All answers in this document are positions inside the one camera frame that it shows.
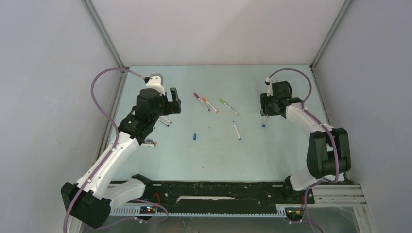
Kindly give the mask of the light blue marker body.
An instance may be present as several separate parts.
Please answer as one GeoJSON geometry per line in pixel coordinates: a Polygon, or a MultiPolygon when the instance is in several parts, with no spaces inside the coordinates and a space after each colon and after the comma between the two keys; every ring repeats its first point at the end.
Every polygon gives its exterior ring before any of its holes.
{"type": "Polygon", "coordinates": [[[235,132],[236,132],[237,139],[238,139],[239,141],[241,141],[241,135],[240,135],[240,132],[239,132],[239,130],[238,130],[238,127],[237,127],[235,121],[233,121],[233,126],[234,126],[234,130],[235,130],[235,132]]]}

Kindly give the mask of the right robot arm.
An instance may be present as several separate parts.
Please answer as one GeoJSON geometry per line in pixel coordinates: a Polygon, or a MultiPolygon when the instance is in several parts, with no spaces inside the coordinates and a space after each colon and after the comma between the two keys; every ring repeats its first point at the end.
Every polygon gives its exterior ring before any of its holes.
{"type": "Polygon", "coordinates": [[[266,79],[268,91],[260,94],[261,115],[282,116],[309,137],[306,165],[286,179],[285,201],[295,203],[302,190],[321,182],[336,183],[351,168],[348,132],[321,122],[297,97],[288,81],[266,79]]]}

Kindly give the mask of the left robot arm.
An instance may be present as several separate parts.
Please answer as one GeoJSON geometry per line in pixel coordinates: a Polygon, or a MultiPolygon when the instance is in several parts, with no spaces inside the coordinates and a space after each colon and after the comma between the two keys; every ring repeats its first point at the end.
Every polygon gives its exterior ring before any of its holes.
{"type": "Polygon", "coordinates": [[[61,195],[66,212],[97,229],[108,219],[111,210],[133,199],[148,202],[154,190],[141,180],[131,178],[113,191],[108,185],[132,152],[153,131],[161,116],[181,112],[176,88],[170,89],[172,100],[156,89],[142,89],[131,112],[115,127],[115,137],[96,163],[74,184],[65,183],[61,195]]]}

